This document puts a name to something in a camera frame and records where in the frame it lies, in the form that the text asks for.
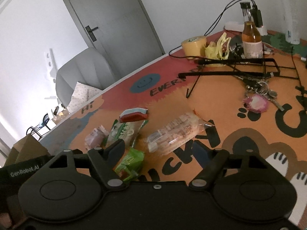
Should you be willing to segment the person left hand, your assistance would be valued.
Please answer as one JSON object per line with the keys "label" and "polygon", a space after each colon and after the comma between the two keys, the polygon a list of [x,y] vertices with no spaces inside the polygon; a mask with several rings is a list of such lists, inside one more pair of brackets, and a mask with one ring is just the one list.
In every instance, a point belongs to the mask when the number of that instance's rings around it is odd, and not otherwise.
{"label": "person left hand", "polygon": [[11,227],[12,221],[8,213],[0,213],[0,224],[4,229],[9,229]]}

